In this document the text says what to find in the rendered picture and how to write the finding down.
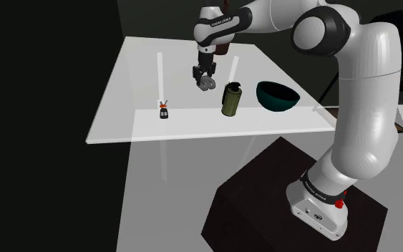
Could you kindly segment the dark teal bowl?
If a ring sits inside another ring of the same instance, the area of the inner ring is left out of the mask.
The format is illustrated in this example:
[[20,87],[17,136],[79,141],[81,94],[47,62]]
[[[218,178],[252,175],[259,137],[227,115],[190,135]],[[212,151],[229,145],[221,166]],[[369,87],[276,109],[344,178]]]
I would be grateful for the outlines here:
[[277,82],[262,81],[257,84],[256,97],[262,107],[272,112],[283,112],[294,107],[300,95],[290,87]]

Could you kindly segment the olive green bottle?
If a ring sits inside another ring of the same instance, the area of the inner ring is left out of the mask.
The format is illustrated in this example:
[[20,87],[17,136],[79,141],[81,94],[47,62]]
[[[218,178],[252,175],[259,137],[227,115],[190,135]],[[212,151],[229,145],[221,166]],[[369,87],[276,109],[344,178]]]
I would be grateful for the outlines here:
[[241,95],[242,90],[239,82],[230,82],[225,86],[221,109],[223,115],[232,117],[236,114]]

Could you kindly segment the clear glass table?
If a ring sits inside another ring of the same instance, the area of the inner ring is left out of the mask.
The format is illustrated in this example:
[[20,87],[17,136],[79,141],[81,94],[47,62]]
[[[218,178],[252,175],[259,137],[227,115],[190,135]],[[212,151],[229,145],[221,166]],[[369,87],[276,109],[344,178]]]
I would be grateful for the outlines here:
[[[189,40],[126,37],[87,135],[89,144],[185,140],[209,137],[333,132],[336,121],[309,93],[252,44],[232,44],[215,58],[215,89],[193,79],[197,44]],[[261,81],[283,84],[300,95],[284,112],[262,108]],[[222,114],[230,82],[241,84],[236,114]],[[168,118],[160,119],[160,101]]]

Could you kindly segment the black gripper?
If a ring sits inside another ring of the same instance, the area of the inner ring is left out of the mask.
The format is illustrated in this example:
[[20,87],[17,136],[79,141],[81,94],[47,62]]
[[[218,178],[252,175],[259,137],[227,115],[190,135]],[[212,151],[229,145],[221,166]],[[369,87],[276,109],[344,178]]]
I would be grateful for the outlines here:
[[[193,66],[193,78],[196,81],[196,85],[202,91],[207,91],[208,89],[215,89],[216,82],[213,79],[213,75],[216,70],[216,63],[213,61],[214,53],[198,52],[198,66]],[[206,83],[202,81],[202,76],[206,73]]]

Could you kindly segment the dark robot stand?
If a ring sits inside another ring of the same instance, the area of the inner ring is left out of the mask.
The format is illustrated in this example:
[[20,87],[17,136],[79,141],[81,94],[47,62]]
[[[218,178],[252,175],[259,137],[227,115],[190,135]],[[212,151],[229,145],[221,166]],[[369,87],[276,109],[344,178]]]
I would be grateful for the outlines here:
[[344,201],[348,228],[337,241],[292,214],[286,187],[314,163],[280,137],[225,181],[201,232],[213,252],[377,252],[388,210],[354,186]]

